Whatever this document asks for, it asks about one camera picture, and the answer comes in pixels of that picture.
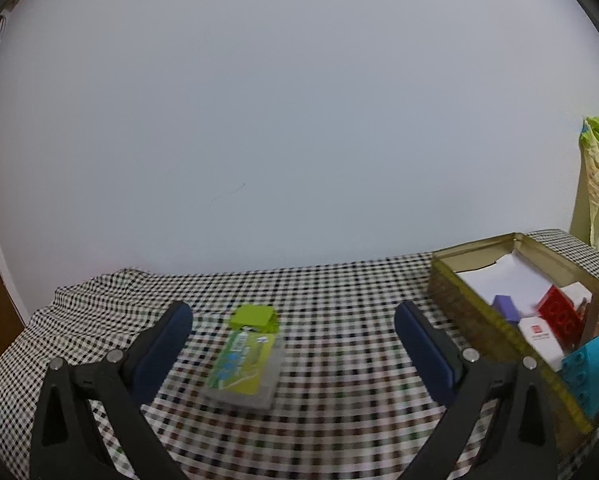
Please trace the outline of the purple cube block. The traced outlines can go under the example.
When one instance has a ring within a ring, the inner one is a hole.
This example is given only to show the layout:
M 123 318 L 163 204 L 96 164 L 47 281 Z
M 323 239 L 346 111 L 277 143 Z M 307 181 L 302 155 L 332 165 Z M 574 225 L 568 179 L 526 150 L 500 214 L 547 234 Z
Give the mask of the purple cube block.
M 521 313 L 515 306 L 513 299 L 507 295 L 496 295 L 491 304 L 509 324 L 516 326 L 521 321 Z

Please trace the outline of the red toy brick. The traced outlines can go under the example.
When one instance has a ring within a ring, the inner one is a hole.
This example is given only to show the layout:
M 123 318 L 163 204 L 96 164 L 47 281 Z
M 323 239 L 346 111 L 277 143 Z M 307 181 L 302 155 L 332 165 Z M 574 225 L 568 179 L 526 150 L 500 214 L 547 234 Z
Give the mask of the red toy brick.
M 584 321 L 561 289 L 551 286 L 540 299 L 536 310 L 564 349 L 574 350 L 579 346 L 584 333 Z

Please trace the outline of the cyan toy block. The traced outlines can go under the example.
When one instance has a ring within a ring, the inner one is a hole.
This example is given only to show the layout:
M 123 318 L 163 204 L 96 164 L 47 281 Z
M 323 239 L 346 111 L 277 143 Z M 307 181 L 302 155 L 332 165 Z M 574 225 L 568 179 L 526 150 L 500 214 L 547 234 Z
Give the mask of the cyan toy block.
M 560 377 L 587 417 L 599 414 L 599 336 L 565 356 Z

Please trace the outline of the green card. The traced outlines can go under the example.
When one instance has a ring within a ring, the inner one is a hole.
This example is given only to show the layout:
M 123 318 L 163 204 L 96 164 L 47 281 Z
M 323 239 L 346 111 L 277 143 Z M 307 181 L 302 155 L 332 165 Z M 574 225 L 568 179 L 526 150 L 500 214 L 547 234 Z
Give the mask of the green card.
M 278 334 L 231 330 L 201 393 L 215 402 L 247 410 L 269 410 L 286 357 Z

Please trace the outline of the lime green toy block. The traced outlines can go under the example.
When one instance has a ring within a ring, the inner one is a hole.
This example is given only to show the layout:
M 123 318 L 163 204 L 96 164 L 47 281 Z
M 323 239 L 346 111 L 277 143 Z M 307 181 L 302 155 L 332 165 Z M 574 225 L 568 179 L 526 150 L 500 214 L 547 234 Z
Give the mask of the lime green toy block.
M 254 330 L 257 333 L 276 334 L 278 315 L 274 307 L 259 304 L 241 304 L 229 318 L 231 330 Z

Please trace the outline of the white red small box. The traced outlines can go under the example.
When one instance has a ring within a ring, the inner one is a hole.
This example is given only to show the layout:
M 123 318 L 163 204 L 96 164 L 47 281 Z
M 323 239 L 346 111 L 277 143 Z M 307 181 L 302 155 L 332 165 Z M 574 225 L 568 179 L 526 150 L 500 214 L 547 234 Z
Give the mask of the white red small box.
M 521 318 L 517 324 L 522 336 L 555 372 L 562 368 L 565 353 L 549 324 L 540 316 Z

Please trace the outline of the gold tin box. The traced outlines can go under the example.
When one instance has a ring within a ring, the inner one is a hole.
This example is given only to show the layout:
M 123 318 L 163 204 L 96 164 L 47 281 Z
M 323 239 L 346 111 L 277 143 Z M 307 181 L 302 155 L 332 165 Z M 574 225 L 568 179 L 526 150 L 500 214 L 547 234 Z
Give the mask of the gold tin box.
M 521 258 L 525 270 L 545 278 L 550 285 L 578 282 L 599 295 L 599 252 L 561 230 L 510 233 L 434 252 L 427 290 L 462 337 L 486 359 L 507 363 L 531 356 L 537 361 L 557 443 L 572 448 L 599 426 L 599 416 L 585 414 L 554 366 L 531 348 L 517 328 L 505 322 L 466 277 L 468 273 L 493 270 L 501 258 L 509 256 Z

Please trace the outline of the white paper liner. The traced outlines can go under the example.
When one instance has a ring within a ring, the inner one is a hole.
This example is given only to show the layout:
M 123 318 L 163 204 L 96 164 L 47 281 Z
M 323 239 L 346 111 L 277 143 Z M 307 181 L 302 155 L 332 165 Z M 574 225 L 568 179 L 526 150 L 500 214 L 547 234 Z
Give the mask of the white paper liner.
M 497 296 L 508 296 L 522 316 L 532 316 L 537 304 L 553 286 L 546 274 L 540 272 L 518 252 L 504 255 L 485 268 L 459 273 L 486 304 Z

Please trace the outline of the checkered tablecloth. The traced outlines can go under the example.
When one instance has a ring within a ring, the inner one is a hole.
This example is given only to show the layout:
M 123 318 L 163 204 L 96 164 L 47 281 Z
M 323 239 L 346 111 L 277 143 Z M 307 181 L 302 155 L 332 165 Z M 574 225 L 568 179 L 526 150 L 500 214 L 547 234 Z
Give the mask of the checkered tablecloth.
M 125 348 L 180 300 L 192 333 L 144 416 L 192 479 L 393 479 L 443 415 L 393 324 L 412 300 L 451 322 L 427 294 L 426 252 L 244 273 L 158 275 L 135 269 L 63 286 L 0 357 L 0 459 L 28 475 L 39 389 L 50 360 L 96 362 Z M 268 411 L 213 404 L 201 388 L 240 304 L 275 308 L 286 341 Z

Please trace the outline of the white foam block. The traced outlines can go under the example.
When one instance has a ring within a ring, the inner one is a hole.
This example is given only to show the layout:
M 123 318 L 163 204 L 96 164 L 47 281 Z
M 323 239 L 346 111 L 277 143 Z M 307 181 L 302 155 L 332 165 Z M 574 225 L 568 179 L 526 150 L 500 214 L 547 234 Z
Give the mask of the white foam block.
M 575 311 L 582 318 L 586 312 L 587 304 L 592 300 L 592 292 L 580 282 L 563 286 L 560 290 L 573 304 Z

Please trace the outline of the green yellow hanging cloth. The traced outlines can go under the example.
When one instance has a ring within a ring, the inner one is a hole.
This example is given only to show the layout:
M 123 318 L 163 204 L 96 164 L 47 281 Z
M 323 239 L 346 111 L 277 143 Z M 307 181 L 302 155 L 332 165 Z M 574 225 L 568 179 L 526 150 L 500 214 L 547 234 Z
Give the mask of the green yellow hanging cloth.
M 578 136 L 580 170 L 569 232 L 599 252 L 599 117 L 585 117 Z

